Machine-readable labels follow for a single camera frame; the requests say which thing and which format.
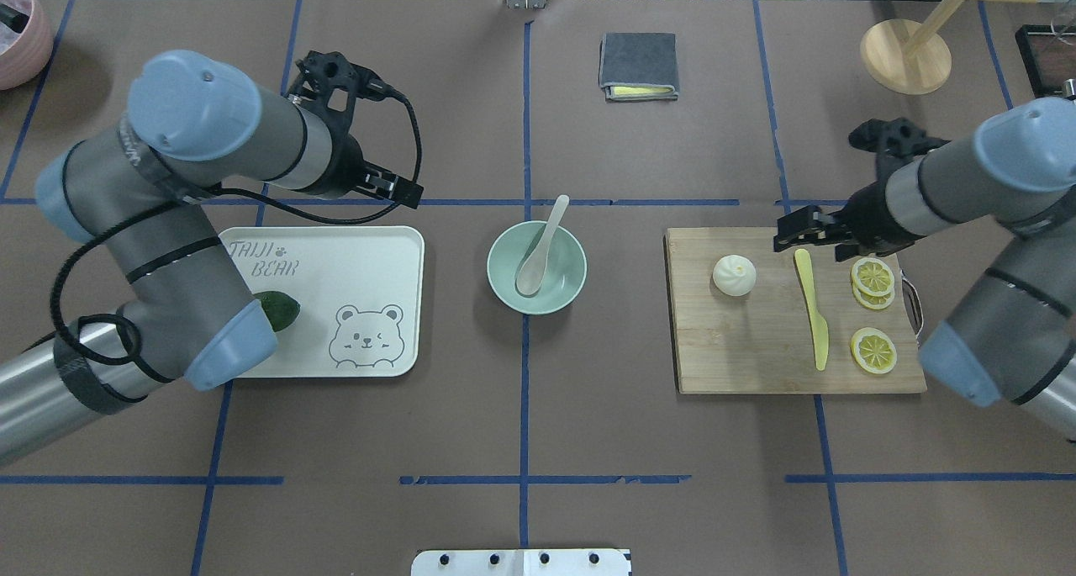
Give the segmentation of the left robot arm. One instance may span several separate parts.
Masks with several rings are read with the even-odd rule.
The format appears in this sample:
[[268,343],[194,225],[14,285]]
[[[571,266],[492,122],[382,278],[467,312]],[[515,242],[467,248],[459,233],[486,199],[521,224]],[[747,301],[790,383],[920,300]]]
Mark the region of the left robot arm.
[[42,214],[77,250],[49,289],[51,332],[3,365],[3,464],[178,379],[220,387],[277,350],[277,331],[203,211],[243,196],[299,215],[230,177],[338,199],[360,193],[385,212],[417,207],[410,177],[373,165],[351,129],[362,98],[414,106],[340,52],[310,51],[279,96],[192,50],[155,55],[118,123],[38,177]]

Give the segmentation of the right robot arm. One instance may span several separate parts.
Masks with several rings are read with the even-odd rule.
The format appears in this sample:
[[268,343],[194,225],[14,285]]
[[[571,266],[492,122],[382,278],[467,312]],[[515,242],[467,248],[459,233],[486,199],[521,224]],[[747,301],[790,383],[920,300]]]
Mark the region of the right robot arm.
[[875,155],[876,180],[843,209],[778,219],[773,249],[834,245],[839,262],[889,256],[930,235],[991,217],[1010,231],[953,311],[920,346],[925,373],[976,406],[1008,401],[1075,433],[1075,109],[1034,98],[960,140],[908,120],[869,120],[850,146]]

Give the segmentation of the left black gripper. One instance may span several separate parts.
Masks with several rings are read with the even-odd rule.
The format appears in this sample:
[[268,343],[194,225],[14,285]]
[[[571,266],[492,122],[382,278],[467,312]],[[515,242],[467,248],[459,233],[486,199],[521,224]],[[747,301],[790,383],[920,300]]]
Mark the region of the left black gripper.
[[367,160],[360,143],[346,135],[332,146],[330,161],[315,182],[315,196],[318,199],[338,199],[354,192],[399,207],[419,207],[424,189],[417,183],[423,159],[423,144],[417,131],[414,132],[414,172],[406,178]]

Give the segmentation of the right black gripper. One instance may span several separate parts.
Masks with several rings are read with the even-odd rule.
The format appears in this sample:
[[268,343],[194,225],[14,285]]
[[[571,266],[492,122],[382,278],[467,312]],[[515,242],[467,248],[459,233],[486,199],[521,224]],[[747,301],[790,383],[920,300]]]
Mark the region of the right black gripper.
[[[849,238],[841,243],[841,227]],[[819,205],[806,205],[778,219],[773,236],[773,251],[780,253],[795,245],[838,244],[837,262],[861,256],[884,257],[914,245],[921,235],[900,226],[884,200],[884,182],[873,182],[858,189],[837,213],[824,212]]]

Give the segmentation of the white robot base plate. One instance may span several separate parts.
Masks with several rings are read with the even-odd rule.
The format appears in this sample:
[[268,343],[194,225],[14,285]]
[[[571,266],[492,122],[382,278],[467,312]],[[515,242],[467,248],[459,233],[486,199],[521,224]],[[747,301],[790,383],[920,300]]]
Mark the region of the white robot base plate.
[[615,548],[426,550],[411,575],[631,575],[629,550]]

